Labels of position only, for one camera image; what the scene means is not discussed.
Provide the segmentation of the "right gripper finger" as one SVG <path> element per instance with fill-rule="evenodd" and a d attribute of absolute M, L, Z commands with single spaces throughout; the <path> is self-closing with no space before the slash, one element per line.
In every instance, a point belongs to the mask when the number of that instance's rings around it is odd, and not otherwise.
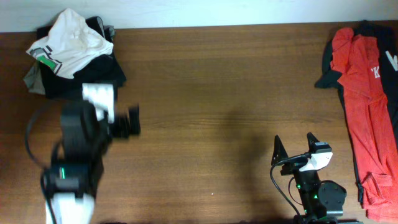
<path fill-rule="evenodd" d="M 274 137 L 274 151 L 272 154 L 271 165 L 275 165 L 280 161 L 288 158 L 287 152 L 282 144 L 282 141 L 278 135 Z"/>
<path fill-rule="evenodd" d="M 320 142 L 311 132 L 307 133 L 307 141 L 309 144 Z"/>

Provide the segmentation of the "white robot print t-shirt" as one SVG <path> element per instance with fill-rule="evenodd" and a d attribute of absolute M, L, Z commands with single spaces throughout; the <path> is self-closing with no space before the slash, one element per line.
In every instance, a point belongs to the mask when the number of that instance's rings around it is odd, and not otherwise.
<path fill-rule="evenodd" d="M 73 79 L 93 59 L 109 55 L 113 44 L 90 28 L 72 9 L 62 11 L 48 35 L 35 41 L 26 53 L 62 78 Z"/>

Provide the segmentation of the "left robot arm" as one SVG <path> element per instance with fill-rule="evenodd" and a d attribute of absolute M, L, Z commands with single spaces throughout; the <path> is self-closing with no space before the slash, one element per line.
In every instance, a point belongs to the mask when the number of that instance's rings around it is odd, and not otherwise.
<path fill-rule="evenodd" d="M 46 222 L 89 223 L 104 172 L 103 156 L 114 138 L 140 135 L 139 106 L 110 123 L 97 118 L 89 101 L 72 102 L 63 107 L 60 124 L 62 138 L 53 147 L 50 167 L 40 177 Z"/>

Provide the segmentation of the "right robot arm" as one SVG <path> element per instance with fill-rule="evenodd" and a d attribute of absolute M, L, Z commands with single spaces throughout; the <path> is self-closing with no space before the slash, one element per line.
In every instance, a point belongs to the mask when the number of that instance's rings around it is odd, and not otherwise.
<path fill-rule="evenodd" d="M 274 137 L 274 151 L 271 160 L 270 178 L 278 192 L 294 209 L 294 223 L 337 223 L 343 215 L 346 189 L 332 180 L 321 180 L 318 171 L 325 168 L 333 156 L 327 142 L 319 141 L 311 132 L 307 133 L 308 151 L 289 157 L 278 135 Z M 280 174 L 292 175 L 301 199 L 304 214 L 281 190 L 273 176 L 274 169 L 280 166 Z"/>

